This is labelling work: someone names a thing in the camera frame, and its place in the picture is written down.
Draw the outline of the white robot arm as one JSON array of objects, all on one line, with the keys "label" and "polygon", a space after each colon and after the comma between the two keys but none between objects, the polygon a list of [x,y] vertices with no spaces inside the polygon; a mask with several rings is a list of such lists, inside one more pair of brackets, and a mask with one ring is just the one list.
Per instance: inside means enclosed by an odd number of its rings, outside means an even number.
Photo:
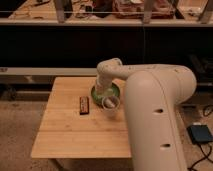
[{"label": "white robot arm", "polygon": [[194,73],[181,65],[124,65],[113,58],[97,65],[96,92],[105,93],[115,79],[125,82],[124,113],[134,171],[187,171],[175,107],[195,92]]}]

